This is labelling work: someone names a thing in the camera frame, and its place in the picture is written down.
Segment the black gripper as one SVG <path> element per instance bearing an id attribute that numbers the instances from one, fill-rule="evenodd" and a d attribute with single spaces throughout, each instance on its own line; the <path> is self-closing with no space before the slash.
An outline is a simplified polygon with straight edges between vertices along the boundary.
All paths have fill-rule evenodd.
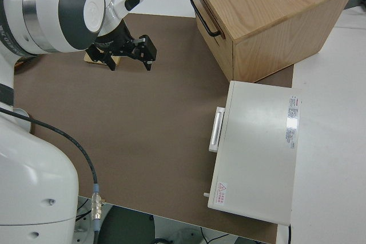
<path id="1" fill-rule="evenodd" d="M 116 69 L 113 56 L 128 56 L 142 61 L 147 71 L 151 71 L 152 63 L 156 60 L 157 49 L 148 35 L 133 38 L 125 21 L 111 32 L 100 35 L 86 49 L 92 60 L 102 61 L 102 52 L 106 55 L 106 65 L 111 71 Z"/>

